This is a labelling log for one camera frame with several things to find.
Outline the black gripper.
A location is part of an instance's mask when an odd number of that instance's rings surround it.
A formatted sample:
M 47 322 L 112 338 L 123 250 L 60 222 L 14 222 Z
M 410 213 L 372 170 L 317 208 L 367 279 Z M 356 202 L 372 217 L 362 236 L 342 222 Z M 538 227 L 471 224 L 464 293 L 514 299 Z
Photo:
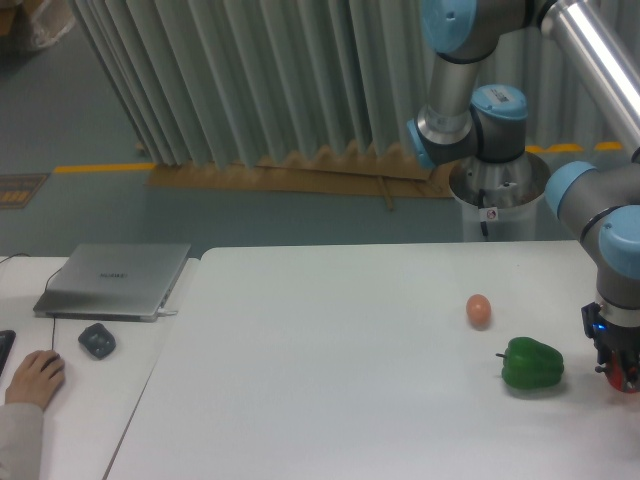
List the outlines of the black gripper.
M 603 363 L 594 368 L 595 372 L 603 374 L 610 384 L 622 384 L 619 362 L 639 362 L 639 310 L 601 301 L 583 306 L 581 314 L 585 335 L 597 351 L 597 362 Z

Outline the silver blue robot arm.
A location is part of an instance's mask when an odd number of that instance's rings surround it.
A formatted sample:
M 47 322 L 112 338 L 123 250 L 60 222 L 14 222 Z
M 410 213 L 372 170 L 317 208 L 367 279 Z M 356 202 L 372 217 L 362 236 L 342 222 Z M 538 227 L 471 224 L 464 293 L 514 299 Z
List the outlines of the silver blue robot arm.
M 453 161 L 449 185 L 476 210 L 545 199 L 597 268 L 597 299 L 582 310 L 597 369 L 622 392 L 639 389 L 639 73 L 586 1 L 425 1 L 421 25 L 437 58 L 428 103 L 407 124 L 420 165 Z M 524 147 L 526 101 L 506 85 L 477 87 L 501 36 L 537 28 L 577 70 L 630 161 L 601 172 L 572 162 L 550 172 Z

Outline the person's right hand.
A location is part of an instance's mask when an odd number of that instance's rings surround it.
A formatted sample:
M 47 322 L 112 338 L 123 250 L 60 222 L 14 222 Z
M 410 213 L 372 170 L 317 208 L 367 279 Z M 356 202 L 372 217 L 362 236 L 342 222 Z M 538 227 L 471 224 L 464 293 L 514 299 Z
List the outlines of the person's right hand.
M 43 363 L 56 355 L 59 354 L 55 350 L 38 350 L 28 354 L 6 389 L 5 404 L 29 404 L 45 411 L 66 379 L 65 361 L 64 368 L 55 376 L 49 378 L 41 373 Z

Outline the grey sleeved forearm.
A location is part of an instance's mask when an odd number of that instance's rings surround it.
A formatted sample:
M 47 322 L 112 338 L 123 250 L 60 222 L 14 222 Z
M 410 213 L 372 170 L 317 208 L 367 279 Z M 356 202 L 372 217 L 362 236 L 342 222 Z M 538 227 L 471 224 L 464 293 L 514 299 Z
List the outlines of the grey sleeved forearm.
M 1 478 L 39 479 L 43 410 L 30 403 L 1 406 Z

